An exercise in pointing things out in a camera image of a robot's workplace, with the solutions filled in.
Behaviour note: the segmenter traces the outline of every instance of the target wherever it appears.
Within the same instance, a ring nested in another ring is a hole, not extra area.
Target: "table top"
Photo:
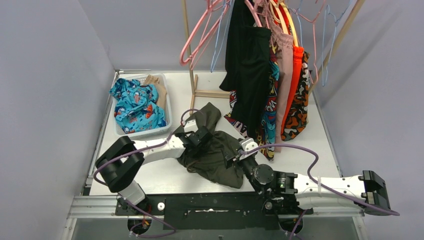
[[[139,74],[121,74],[120,78],[128,78]],[[174,131],[180,124],[181,114],[190,107],[192,98],[190,76],[188,72],[164,73],[167,82],[167,91],[171,101],[173,123],[170,128]],[[218,86],[224,79],[225,72],[197,72],[199,90],[219,90]],[[230,111],[230,104],[227,98],[196,97],[194,107],[202,108],[211,102],[216,106],[222,115]],[[98,155],[101,156],[118,138],[115,134],[115,119],[113,111],[110,111],[103,140]],[[225,131],[235,138],[241,138],[236,129],[221,117],[215,130]],[[134,138],[133,140],[152,140],[166,138],[169,132],[162,135],[149,136],[144,138]],[[339,177],[336,161],[334,159],[323,123],[318,112],[314,98],[309,99],[308,124],[306,128],[295,139],[288,143],[309,148],[319,155],[319,161],[312,169],[311,174],[315,177]],[[309,165],[314,160],[310,153],[283,148],[281,152],[276,152],[274,161],[269,162],[265,156],[258,153],[255,156],[258,164],[268,164],[276,171],[307,174]],[[153,162],[144,163],[135,176],[135,181],[143,188],[146,194],[182,194],[182,193],[220,193],[220,192],[252,192],[253,188],[244,177],[243,185],[240,189],[213,183],[196,173],[187,172],[186,168],[178,163],[175,158],[167,158]],[[109,189],[93,181],[90,195],[114,195]]]

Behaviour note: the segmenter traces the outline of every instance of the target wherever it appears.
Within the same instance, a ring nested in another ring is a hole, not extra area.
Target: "white plastic basket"
[[[152,135],[159,135],[159,134],[163,134],[166,133],[171,125],[172,125],[172,112],[171,112],[171,101],[170,101],[170,94],[168,91],[168,87],[167,87],[167,80],[165,75],[161,74],[161,73],[154,73],[151,74],[154,77],[159,78],[159,84],[164,86],[166,89],[166,106],[165,106],[165,117],[166,117],[166,126],[163,127],[158,127],[158,128],[154,128],[154,129],[150,129],[150,130],[146,130],[146,131],[139,131],[139,132],[133,132],[133,133],[125,133],[121,127],[118,125],[118,123],[116,122],[116,119],[113,118],[114,120],[114,130],[115,130],[115,134],[118,135],[119,137],[122,136],[128,136],[128,137],[146,137],[146,136],[152,136]],[[136,79],[138,81],[140,81],[141,84],[144,83],[144,81],[146,80],[148,74],[142,74],[142,75],[136,75],[136,76],[132,76],[129,77],[128,79]],[[113,97],[113,101],[112,101],[112,108],[111,110],[114,111],[115,106],[117,105],[117,100]]]

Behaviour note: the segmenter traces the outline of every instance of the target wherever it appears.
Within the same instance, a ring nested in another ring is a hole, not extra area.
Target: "white wall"
[[[318,87],[341,170],[374,170],[401,216],[367,216],[371,240],[423,239],[424,31],[420,0],[365,1]]]
[[[77,0],[3,0],[0,23],[0,240],[58,239],[113,68]]]
[[[179,63],[180,52],[186,43],[183,9],[180,0],[79,0],[79,2],[116,69],[187,69],[186,66],[181,67]],[[191,32],[205,12],[206,2],[204,0],[186,0],[186,2]],[[299,2],[300,0],[291,0],[289,7],[297,8]],[[331,11],[339,16],[348,5],[349,0],[327,0],[326,3],[330,4]],[[301,13],[312,20],[317,15],[321,5],[321,1],[315,4],[315,1],[305,0],[302,3]],[[220,14],[220,11],[216,11],[212,15],[211,23],[214,23]],[[225,23],[229,16],[230,14],[227,14],[223,19],[218,44],[221,44]],[[293,18],[293,21],[297,26],[297,31],[300,31],[297,18]],[[321,56],[322,49],[323,21],[324,10],[316,20],[315,33],[318,58]],[[334,31],[334,20],[332,20],[333,23],[329,18],[327,21],[325,43],[332,38]],[[302,18],[300,22],[302,24],[303,46],[306,51],[311,53],[311,60],[313,60],[312,24]],[[193,40],[192,50],[199,43],[203,29],[202,27]],[[210,70],[215,39],[216,35],[199,60],[196,70]],[[223,46],[216,63],[216,70],[224,70],[226,40],[224,40]]]

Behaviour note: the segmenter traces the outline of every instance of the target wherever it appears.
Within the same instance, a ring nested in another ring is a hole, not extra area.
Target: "wooden clothes rack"
[[[365,0],[356,0],[355,5],[352,8],[352,11],[349,13],[349,16],[347,17],[346,21],[344,22],[343,26],[340,29],[340,32],[336,36],[334,40],[334,46],[331,52],[331,57],[336,54],[337,49],[339,48],[340,44],[342,43],[343,39],[345,38],[346,33],[349,31],[354,19],[358,15],[359,10],[361,9],[362,5],[364,4]],[[182,5],[182,12],[184,17],[184,28],[185,28],[185,37],[189,39],[190,32],[189,32],[189,19],[187,17],[187,3],[186,0],[181,0]],[[187,48],[187,54],[188,56],[192,55],[192,49],[189,45]],[[314,88],[319,82],[319,78],[323,72],[323,68],[325,68],[329,64],[330,59],[330,52],[327,53],[325,56],[325,59],[323,61],[322,66],[318,70],[318,79],[315,82],[315,84],[310,84],[309,88],[309,95],[312,93]],[[196,97],[206,97],[206,98],[229,98],[230,93],[228,91],[221,91],[221,90],[199,90],[197,89],[197,83],[198,83],[198,75],[194,75],[193,70],[188,67],[189,73],[190,73],[190,84],[191,84],[191,102],[190,102],[190,108],[192,109],[195,105],[195,99]]]

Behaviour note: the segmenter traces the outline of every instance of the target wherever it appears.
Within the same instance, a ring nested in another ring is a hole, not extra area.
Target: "dark green garment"
[[[187,170],[198,173],[200,176],[214,183],[226,185],[232,188],[241,188],[243,185],[243,171],[239,166],[226,169],[223,152],[233,156],[240,146],[239,140],[223,131],[215,131],[221,112],[212,103],[206,104],[201,112],[195,112],[186,121],[196,119],[196,124],[200,127],[206,121],[206,127],[213,133],[213,138],[202,147],[200,153],[194,157],[183,154],[178,158],[178,162]],[[183,127],[178,127],[174,134],[183,132]]]

